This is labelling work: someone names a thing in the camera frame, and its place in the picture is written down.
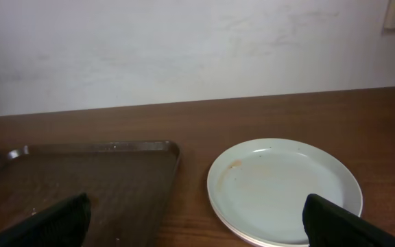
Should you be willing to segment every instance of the dark rectangular tray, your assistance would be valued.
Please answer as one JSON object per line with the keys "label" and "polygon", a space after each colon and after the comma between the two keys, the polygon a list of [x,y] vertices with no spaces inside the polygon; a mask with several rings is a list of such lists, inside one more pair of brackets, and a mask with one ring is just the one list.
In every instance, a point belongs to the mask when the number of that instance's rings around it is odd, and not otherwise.
{"label": "dark rectangular tray", "polygon": [[87,246],[154,243],[180,158],[171,141],[31,145],[0,158],[0,231],[77,193],[91,200]]}

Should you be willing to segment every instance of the plate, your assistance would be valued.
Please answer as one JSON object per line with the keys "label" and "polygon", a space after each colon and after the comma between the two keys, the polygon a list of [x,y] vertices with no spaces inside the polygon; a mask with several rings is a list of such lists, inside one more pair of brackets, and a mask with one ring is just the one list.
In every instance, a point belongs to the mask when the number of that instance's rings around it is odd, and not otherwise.
{"label": "plate", "polygon": [[220,220],[257,246],[308,246],[302,224],[316,193],[360,216],[362,192],[350,171],[306,143],[257,139],[231,147],[212,164],[208,196]]}

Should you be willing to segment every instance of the black object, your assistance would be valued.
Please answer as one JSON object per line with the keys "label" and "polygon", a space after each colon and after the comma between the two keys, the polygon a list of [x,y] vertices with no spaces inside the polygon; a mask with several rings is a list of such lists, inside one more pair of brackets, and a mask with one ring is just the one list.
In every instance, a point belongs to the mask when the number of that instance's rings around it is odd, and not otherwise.
{"label": "black object", "polygon": [[80,247],[91,220],[85,193],[67,198],[0,233],[0,247]]}
{"label": "black object", "polygon": [[310,247],[395,247],[395,237],[316,194],[302,211]]}

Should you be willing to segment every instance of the tray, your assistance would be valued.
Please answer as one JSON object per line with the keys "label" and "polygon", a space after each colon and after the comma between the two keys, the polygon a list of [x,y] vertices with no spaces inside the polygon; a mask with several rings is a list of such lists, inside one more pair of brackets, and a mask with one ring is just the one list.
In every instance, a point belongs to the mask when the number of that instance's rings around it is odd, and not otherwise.
{"label": "tray", "polygon": [[13,150],[0,158],[0,231],[85,191],[92,218],[84,247],[150,246],[179,157],[179,147],[171,141]]}

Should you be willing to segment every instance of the table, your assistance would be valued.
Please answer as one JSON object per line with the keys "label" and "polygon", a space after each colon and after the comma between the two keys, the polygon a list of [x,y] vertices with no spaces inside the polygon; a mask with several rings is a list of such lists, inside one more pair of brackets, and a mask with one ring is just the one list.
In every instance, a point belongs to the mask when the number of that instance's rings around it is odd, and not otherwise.
{"label": "table", "polygon": [[247,246],[213,213],[206,175],[225,149],[267,137],[338,158],[361,185],[362,218],[395,235],[395,87],[0,117],[0,153],[39,143],[177,142],[182,163],[158,246]]}

